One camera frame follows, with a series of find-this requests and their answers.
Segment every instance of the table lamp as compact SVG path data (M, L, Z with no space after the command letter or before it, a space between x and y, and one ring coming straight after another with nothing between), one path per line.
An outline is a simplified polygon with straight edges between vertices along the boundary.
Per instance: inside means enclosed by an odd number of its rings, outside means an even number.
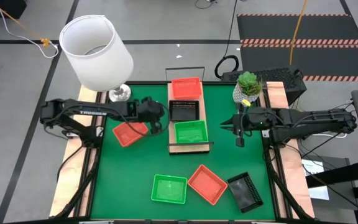
M131 89L124 83L134 61L105 16L87 15L69 22L59 36L81 84L93 91L109 91L111 101L126 101Z

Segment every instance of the red basket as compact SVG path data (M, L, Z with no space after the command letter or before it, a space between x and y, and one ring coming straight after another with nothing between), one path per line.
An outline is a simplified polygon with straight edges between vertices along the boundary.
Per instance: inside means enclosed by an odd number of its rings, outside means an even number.
M173 79L172 90L177 100L197 100L201 95L200 78Z
M142 134L147 134L147 132L149 131L149 129L144 123L131 123L131 126ZM116 135L122 147L127 147L139 140L141 137L143 137L143 135L136 133L134 130L132 130L127 123L120 124L112 131Z
M200 165L187 184L211 205L215 205L227 188L227 183L204 165Z

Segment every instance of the table frame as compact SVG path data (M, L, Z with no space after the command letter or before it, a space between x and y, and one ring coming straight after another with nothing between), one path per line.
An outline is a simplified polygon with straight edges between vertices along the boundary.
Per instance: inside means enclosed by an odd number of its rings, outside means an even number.
M168 81L146 81L146 82L127 82L126 84L128 85L166 85L168 83ZM234 86L235 83L233 82L203 82L203 85L232 85ZM287 108L288 107L288 103L287 103L287 99L285 96L285 91L284 91L284 87L283 87L283 83L281 82L268 82L267 83L267 90L264 90L264 94L261 95L261 97L258 99L258 101L256 102L257 106L273 106L274 108ZM274 101L270 101L271 99L269 99L269 95L275 95L275 100ZM96 101L96 102L100 102L100 103L107 103L108 102L108 97L106 93L96 93L93 92L91 90L86 89L85 87L81 87L81 91L80 91L80 95L78 100L80 101ZM81 123L83 123L84 125L92 125L92 126L104 126L106 124L106 117L100 117L100 116L82 116L82 115L78 115L75 116L75 119ZM294 147L298 147L296 144L295 140L291 140L289 143L289 145L292 145ZM65 153L65 157L69 156L73 150L70 149L76 149L78 146L80 145L80 142L78 139L72 139L68 141L67 144L67 148L66 148L66 153ZM285 160L286 157L288 157L288 153L287 155L283 152L288 150L274 150L274 151L270 151L270 156L272 157L274 155L274 153L276 153L276 157L277 159L275 159L272 164L274 169L276 170L276 172L278 172L281 181L286 185L286 182L288 182L288 179L286 181L286 167L285 164L283 164L283 159ZM298 159L294 156L291 156L292 159L294 159L296 162L301 162L300 156L298 153L296 153L295 155L298 156ZM71 161L71 163L74 163L77 165L78 168L78 163L82 163L81 165L81 174L80 174L80 181L77 183L73 183L72 180L72 176L69 174L70 169L72 169L72 167L70 167L69 164L66 165L66 167L64 167L62 169L62 173L60 175L60 180L58 182L58 186L57 186L57 190L55 192L55 198L53 200L53 204L52 204L52 208L51 208L51 216L55 215L56 213L58 213L67 203L67 201L70 200L70 198L67 199L67 196L62 198L62 194L69 194L69 191L71 191L72 194L75 193L75 191L77 190L77 188L79 187L79 185L84 181L87 173L90 171L93 162L95 160L98 161L98 159L101 156L101 148L99 149L92 149L92 148L87 148L85 150L85 152L81 153L81 154L77 154L72 160L75 161ZM71 211L70 213L70 218L54 218L54 219L49 219L49 220L34 220L34 221L28 221L28 222L23 222L23 223L57 223L57 222L62 222L62 223L78 223L78 222L83 222L83 221L89 221L90 220L90 214L91 214L91 209L92 209L92 204L93 204L93 195L94 195L94 191L95 191L95 184L96 184L96 179L97 179L97 173L98 173L98 169L99 169L99 164L96 165L96 173L95 176L93 178L93 180L91 181L91 183L87 186L86 190L84 191L82 198L79 199L79 201L76 203L75 208L73 209L73 211ZM275 213L275 218L276 218L276 222L295 222L295 223L308 223L310 221L304 221L304 220L294 220L294 218L296 218L296 215L293 215L293 211L290 208L287 200L285 200L283 198L283 195L281 194L281 191L278 190L277 185L273 182L272 178L271 178L271 174L268 170L268 177L269 177L269 184L270 184L270 192L272 194L272 200L273 200L273 210ZM304 187L303 188L303 192L301 194L299 194L299 192L295 191L295 198L297 202L301 202L301 200L299 200L299 198L304 197L304 202L306 203L300 203L300 205L305 209L305 211L311 215L312 217L314 216L313 213L313 207L311 206L311 200L309 197L309 193L307 190L307 185L306 185L306 179L305 176L303 175L303 180L300 179L297 181L296 186L299 186L299 181L302 182L301 185L306 186L306 191L304 191ZM119 223L151 223L151 220L115 220L115 223L119 222ZM186 220L186 221L178 221L178 220L152 220L153 223L178 223L178 222L192 222L192 223L224 223L224 222L228 222L228 223L250 223L250 220Z

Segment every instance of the white cable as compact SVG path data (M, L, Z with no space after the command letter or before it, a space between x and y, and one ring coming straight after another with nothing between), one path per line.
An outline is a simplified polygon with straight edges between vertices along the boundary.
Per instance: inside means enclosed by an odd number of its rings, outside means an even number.
M4 14L2 13L1 10L0 10L0 14L1 14L2 20L4 21L5 29L6 29L6 31L8 32L8 34L11 34L11 35L14 36L14 37L18 37L18 38L21 38L21 39L28 40L30 43L34 44L35 46L37 46L37 47L40 49L42 55L44 55L45 58L54 58L54 57L56 57L56 55L59 53L59 50L57 49L57 46L56 46L55 44L53 44L52 41L49 41L49 43L50 43L50 45L52 45L52 46L56 49L56 53L55 53L54 56L48 57L48 56L45 55L45 53L44 53L44 51L42 50L42 48L40 47L40 45L36 44L35 42L33 42L33 41L31 41L31 40L29 40L29 39L23 37L23 36L19 36L19 35L15 35L15 34L11 33L11 32L9 31L9 29L7 28L6 21L5 21L5 17L4 17Z
M330 134L313 134L313 136L327 136L327 137L331 137L333 138L333 135ZM335 138L346 138L347 134L345 134L344 136L336 136Z

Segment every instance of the green basket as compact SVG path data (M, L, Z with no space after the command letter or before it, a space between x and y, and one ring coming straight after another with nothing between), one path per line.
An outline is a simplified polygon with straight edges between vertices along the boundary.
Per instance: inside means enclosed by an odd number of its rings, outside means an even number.
M208 142L205 121L177 122L174 129L177 143Z
M186 202L187 179L170 175L154 175L152 200L184 204Z

